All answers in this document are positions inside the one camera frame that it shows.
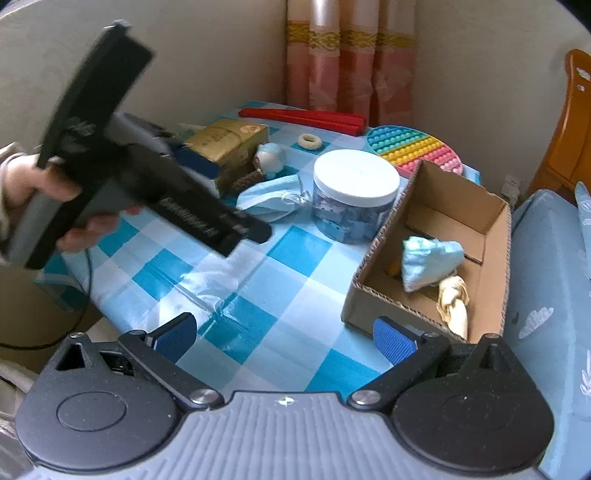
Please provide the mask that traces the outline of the person's left hand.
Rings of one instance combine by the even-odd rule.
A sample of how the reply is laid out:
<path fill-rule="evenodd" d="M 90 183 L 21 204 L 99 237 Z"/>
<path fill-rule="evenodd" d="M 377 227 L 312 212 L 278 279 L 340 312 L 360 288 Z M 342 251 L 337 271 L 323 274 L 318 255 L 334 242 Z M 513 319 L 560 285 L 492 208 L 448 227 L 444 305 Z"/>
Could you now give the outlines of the person's left hand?
<path fill-rule="evenodd" d="M 28 155 L 13 142 L 1 148 L 1 242 L 20 221 L 34 194 L 66 202 L 80 193 L 79 186 L 68 180 L 56 163 L 41 169 L 37 155 Z M 90 218 L 85 227 L 72 228 L 61 237 L 56 247 L 61 252 L 79 253 L 113 233 L 119 225 L 119 214 L 100 214 Z"/>

